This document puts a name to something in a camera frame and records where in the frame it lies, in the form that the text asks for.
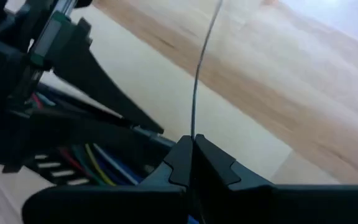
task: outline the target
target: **white wire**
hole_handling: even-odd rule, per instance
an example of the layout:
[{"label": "white wire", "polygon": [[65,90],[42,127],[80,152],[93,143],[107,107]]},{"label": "white wire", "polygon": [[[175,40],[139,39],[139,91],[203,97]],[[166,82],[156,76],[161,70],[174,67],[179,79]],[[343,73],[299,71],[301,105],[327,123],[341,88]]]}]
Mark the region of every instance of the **white wire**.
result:
[{"label": "white wire", "polygon": [[93,144],[94,148],[103,156],[103,158],[108,161],[114,168],[116,168],[123,176],[125,176],[131,183],[138,184],[138,181],[135,180],[131,175],[129,175],[116,161],[111,159],[97,144]]}]

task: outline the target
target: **wooden surface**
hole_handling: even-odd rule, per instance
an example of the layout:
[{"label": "wooden surface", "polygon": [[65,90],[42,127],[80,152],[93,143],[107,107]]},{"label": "wooden surface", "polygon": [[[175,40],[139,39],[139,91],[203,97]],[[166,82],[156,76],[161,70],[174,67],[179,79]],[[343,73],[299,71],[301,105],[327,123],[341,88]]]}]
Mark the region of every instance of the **wooden surface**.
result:
[{"label": "wooden surface", "polygon": [[[215,2],[99,0],[96,6],[193,75]],[[149,75],[142,65],[139,72]],[[172,76],[166,73],[160,82]],[[219,97],[229,104],[215,116],[206,116],[215,108],[199,107],[197,132],[212,136],[244,165],[271,177],[274,168],[262,166],[277,154],[296,153],[341,182],[358,183],[358,2],[225,1],[200,78],[206,98],[198,106],[204,100],[214,106]],[[231,116],[234,110],[242,114]],[[158,120],[160,113],[149,113]],[[242,118],[268,133],[240,147],[238,139],[248,141],[257,132],[236,127],[247,124]],[[224,123],[234,126],[220,129]],[[289,149],[264,149],[260,141],[273,138]],[[245,158],[250,154],[260,160]]]}]

